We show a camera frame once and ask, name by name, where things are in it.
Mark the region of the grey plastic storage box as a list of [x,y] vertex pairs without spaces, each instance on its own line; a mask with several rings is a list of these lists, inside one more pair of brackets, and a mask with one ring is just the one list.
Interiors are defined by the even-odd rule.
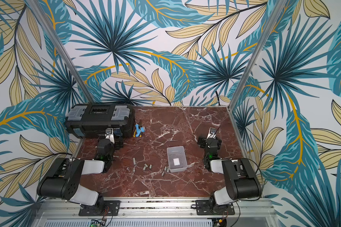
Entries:
[[167,157],[171,173],[183,172],[188,168],[183,146],[167,148]]

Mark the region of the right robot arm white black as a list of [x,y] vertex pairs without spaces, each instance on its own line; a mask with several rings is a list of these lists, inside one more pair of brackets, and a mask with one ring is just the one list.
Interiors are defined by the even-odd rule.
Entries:
[[262,187],[250,159],[222,159],[218,155],[222,141],[217,137],[198,138],[204,149],[203,163],[206,170],[224,176],[225,187],[214,191],[208,200],[197,200],[198,215],[234,214],[233,203],[239,200],[258,200]]

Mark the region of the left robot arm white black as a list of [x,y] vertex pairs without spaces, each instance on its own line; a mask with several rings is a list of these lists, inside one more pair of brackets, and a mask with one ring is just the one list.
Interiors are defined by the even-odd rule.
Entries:
[[56,159],[40,180],[37,195],[76,203],[80,205],[79,216],[117,216],[120,201],[106,201],[102,193],[86,188],[80,181],[82,176],[107,173],[115,151],[121,148],[122,136],[107,134],[98,141],[94,159]]

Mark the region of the blue toy figure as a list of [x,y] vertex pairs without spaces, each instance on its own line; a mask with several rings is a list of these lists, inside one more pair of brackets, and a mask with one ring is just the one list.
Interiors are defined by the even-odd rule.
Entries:
[[145,132],[145,127],[141,126],[140,124],[135,124],[135,132],[133,137],[142,137],[142,134]]

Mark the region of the black plastic toolbox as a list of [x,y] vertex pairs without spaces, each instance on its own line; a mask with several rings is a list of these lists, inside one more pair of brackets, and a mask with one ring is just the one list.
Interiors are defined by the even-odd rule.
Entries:
[[135,110],[129,104],[75,105],[65,118],[66,130],[75,137],[95,139],[106,129],[114,129],[117,137],[133,137]]

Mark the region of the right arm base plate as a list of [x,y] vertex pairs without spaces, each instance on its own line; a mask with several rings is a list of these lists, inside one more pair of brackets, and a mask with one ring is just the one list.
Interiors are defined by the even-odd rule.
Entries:
[[215,202],[208,200],[196,200],[191,208],[196,210],[199,216],[210,216],[210,215],[234,215],[234,207],[230,204],[217,205]]

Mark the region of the aluminium rail front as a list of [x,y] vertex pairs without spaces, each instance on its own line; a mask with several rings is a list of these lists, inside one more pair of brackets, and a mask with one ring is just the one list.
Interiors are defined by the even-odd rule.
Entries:
[[37,211],[33,227],[212,227],[222,220],[227,227],[280,227],[270,199],[239,201],[232,211],[214,215],[196,209],[198,197],[109,197],[119,206],[106,216],[79,216],[77,204],[47,200]]

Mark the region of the right metal frame post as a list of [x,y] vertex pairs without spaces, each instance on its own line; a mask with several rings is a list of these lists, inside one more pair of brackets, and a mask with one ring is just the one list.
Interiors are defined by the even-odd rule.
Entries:
[[276,24],[278,17],[280,16],[280,14],[282,13],[283,7],[285,6],[287,1],[276,1],[275,7],[273,9],[273,11],[271,12],[271,15],[266,23],[265,29],[263,30],[263,32],[260,35],[260,38],[258,40],[258,43],[256,44],[256,47],[251,55],[251,58],[244,70],[244,73],[241,77],[241,79],[239,80],[238,86],[233,94],[233,98],[231,99],[231,102],[228,106],[228,110],[230,112],[233,111],[233,109],[235,108],[238,98],[240,96],[240,94],[242,93],[243,87],[245,86],[247,79],[249,77],[249,74],[252,71],[252,68],[259,56],[259,54],[261,53],[263,47],[265,46],[273,28],[274,25]]

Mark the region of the metal frame post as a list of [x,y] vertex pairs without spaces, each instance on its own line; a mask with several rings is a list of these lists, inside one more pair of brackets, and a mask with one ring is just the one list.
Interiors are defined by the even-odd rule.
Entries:
[[52,25],[50,24],[51,23],[50,19],[45,14],[42,7],[40,6],[39,1],[29,0],[29,1],[27,1],[27,3],[29,5],[29,7],[33,10],[34,15],[38,19],[39,23],[42,25],[42,28],[44,29],[44,31],[47,33],[47,35],[51,39],[51,41],[54,45],[54,48],[57,49],[58,54],[62,58],[62,61],[66,64],[66,66],[68,67],[68,70],[70,71],[70,73],[72,74],[74,79],[76,80],[78,86],[81,88],[81,90],[85,96],[85,99],[87,100],[87,103],[93,104],[94,99],[93,99],[91,93],[86,88],[84,81],[81,79],[75,65],[73,64],[73,61],[71,60],[69,54],[67,53],[67,51],[65,50],[65,48],[61,42],[58,34],[56,33],[56,31],[54,29],[54,23]]
[[271,15],[266,23],[265,29],[263,30],[263,32],[260,35],[260,38],[258,40],[258,43],[256,44],[256,47],[251,55],[251,58],[244,70],[244,73],[241,77],[241,79],[239,80],[238,86],[233,94],[233,98],[231,99],[231,102],[228,106],[228,110],[230,112],[233,111],[233,109],[235,108],[238,98],[240,96],[240,94],[242,93],[243,87],[245,86],[247,79],[249,77],[249,74],[252,71],[252,68],[259,56],[259,54],[261,53],[263,47],[265,46],[273,28],[274,25],[276,24],[278,17],[280,16],[280,14],[282,13],[283,7],[285,6],[287,1],[276,1],[275,7],[273,9],[273,11],[271,12]]

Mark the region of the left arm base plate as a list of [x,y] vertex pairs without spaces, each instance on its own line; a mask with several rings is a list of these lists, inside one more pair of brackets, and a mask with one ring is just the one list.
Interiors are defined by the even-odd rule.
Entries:
[[81,205],[80,217],[93,216],[117,216],[121,201],[103,201],[96,203],[94,206]]

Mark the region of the left metal frame post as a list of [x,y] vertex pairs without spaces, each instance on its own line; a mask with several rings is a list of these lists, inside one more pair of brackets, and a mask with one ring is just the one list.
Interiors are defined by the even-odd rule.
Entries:
[[56,33],[56,31],[54,29],[54,23],[52,25],[50,24],[51,23],[50,19],[45,14],[42,7],[40,6],[39,1],[29,0],[29,1],[27,1],[27,3],[29,5],[29,7],[33,10],[34,15],[38,19],[39,23],[42,25],[42,28],[44,29],[44,31],[47,33],[47,35],[51,39],[51,41],[54,45],[54,48],[57,49],[58,54],[62,58],[62,61],[66,64],[66,66],[68,67],[68,70],[70,71],[70,73],[72,74],[74,79],[76,80],[78,86],[81,88],[81,90],[85,96],[85,99],[87,100],[87,103],[93,104],[94,99],[93,99],[91,93],[86,88],[84,81],[81,79],[75,65],[73,64],[73,61],[71,60],[69,54],[67,53],[67,51],[65,50],[65,48],[61,42],[58,34]]

